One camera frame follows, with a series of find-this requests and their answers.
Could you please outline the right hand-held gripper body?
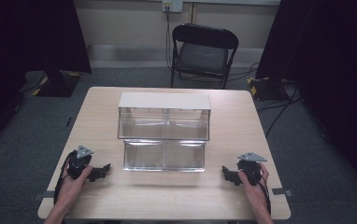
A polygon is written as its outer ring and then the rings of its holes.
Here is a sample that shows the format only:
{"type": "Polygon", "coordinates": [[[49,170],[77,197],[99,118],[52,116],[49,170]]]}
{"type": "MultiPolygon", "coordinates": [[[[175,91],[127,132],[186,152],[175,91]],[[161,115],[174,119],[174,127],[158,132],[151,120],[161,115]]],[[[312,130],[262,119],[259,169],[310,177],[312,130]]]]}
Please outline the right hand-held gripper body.
{"type": "Polygon", "coordinates": [[[252,186],[257,185],[262,177],[259,163],[266,161],[266,159],[254,152],[241,154],[237,157],[239,158],[239,161],[236,164],[237,168],[246,174],[252,186]]]}

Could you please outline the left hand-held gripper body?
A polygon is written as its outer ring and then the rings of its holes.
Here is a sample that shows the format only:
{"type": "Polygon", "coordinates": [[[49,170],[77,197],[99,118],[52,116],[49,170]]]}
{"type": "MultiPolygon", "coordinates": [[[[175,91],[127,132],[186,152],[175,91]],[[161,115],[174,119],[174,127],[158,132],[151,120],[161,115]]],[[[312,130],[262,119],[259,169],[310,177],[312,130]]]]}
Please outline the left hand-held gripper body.
{"type": "Polygon", "coordinates": [[[85,146],[78,146],[78,148],[69,155],[67,173],[72,179],[80,177],[82,171],[90,163],[92,154],[92,149],[85,146]]]}

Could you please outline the person's right hand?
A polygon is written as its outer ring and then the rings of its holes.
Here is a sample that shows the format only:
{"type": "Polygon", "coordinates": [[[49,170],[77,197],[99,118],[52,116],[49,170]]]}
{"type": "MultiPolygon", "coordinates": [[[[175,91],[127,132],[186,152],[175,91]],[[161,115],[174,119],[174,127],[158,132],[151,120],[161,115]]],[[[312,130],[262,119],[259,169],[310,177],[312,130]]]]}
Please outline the person's right hand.
{"type": "Polygon", "coordinates": [[[268,213],[269,201],[267,199],[267,178],[269,177],[269,173],[262,163],[259,163],[259,167],[261,168],[261,180],[257,185],[253,186],[243,171],[239,171],[238,176],[242,181],[245,197],[253,212],[268,213]]]}

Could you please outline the person's left hand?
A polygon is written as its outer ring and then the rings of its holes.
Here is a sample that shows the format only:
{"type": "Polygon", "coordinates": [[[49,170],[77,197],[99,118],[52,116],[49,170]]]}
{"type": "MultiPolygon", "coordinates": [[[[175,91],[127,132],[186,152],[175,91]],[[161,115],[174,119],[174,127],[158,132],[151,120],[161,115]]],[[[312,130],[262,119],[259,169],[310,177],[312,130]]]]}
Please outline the person's left hand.
{"type": "Polygon", "coordinates": [[[55,205],[65,209],[70,208],[80,195],[85,180],[92,170],[93,167],[89,165],[82,171],[77,179],[72,179],[68,174],[67,169],[64,169],[63,183],[55,205]]]}

